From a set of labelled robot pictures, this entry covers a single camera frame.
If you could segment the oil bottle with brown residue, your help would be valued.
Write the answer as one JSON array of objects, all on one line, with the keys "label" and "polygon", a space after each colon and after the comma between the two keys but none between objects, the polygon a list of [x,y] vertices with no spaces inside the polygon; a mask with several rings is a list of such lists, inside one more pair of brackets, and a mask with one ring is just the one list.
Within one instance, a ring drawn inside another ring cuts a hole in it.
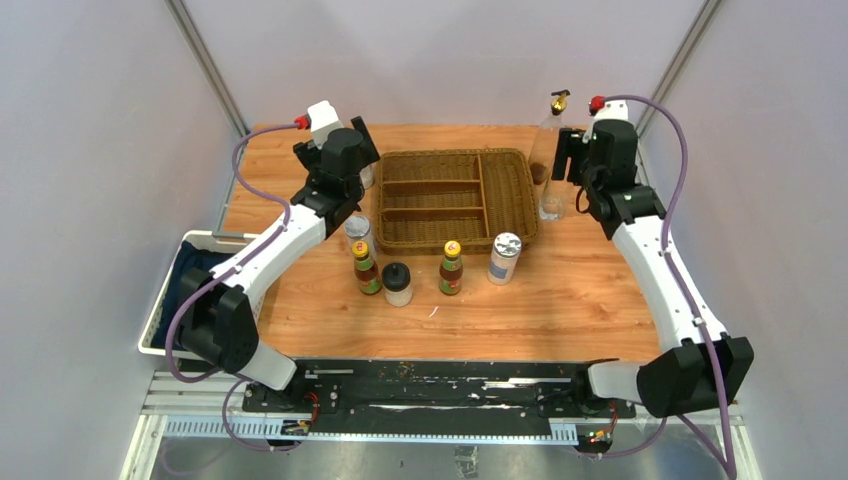
[{"label": "oil bottle with brown residue", "polygon": [[534,185],[543,185],[549,177],[548,169],[555,157],[559,130],[563,126],[561,115],[567,108],[571,92],[562,89],[551,93],[548,116],[539,124],[528,158]]}]

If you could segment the clear oil bottle gold spout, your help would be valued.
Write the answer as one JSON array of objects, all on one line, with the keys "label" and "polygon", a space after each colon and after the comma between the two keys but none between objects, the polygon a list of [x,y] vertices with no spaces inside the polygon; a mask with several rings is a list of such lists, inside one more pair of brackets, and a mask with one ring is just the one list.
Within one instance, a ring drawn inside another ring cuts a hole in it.
[{"label": "clear oil bottle gold spout", "polygon": [[567,161],[554,155],[547,167],[547,178],[539,199],[539,215],[543,221],[558,221],[565,217],[569,183],[566,179]]}]

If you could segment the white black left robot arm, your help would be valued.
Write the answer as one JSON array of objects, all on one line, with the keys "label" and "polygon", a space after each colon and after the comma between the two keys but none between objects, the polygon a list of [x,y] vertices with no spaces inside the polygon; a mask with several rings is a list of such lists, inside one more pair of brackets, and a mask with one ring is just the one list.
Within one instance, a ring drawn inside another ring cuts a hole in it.
[{"label": "white black left robot arm", "polygon": [[332,128],[324,142],[299,142],[293,151],[308,172],[304,186],[282,200],[282,214],[235,255],[211,269],[192,268],[183,275],[181,304],[165,340],[168,366],[178,380],[191,379],[176,367],[174,346],[213,371],[268,387],[268,400],[283,413],[298,411],[307,389],[294,378],[296,362],[260,339],[255,308],[298,258],[360,211],[365,195],[360,173],[380,158],[361,117]]}]

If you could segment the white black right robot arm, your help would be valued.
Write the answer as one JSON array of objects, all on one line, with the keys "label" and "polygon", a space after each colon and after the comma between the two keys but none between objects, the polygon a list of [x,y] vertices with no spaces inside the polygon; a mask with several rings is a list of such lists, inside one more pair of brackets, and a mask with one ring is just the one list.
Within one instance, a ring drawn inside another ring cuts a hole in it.
[{"label": "white black right robot arm", "polygon": [[643,364],[606,359],[577,367],[572,406],[589,418],[611,399],[640,404],[658,418],[727,408],[753,363],[752,345],[728,333],[695,286],[665,229],[669,209],[636,180],[637,146],[627,120],[558,134],[551,177],[586,195],[589,214],[639,285],[662,351]]}]

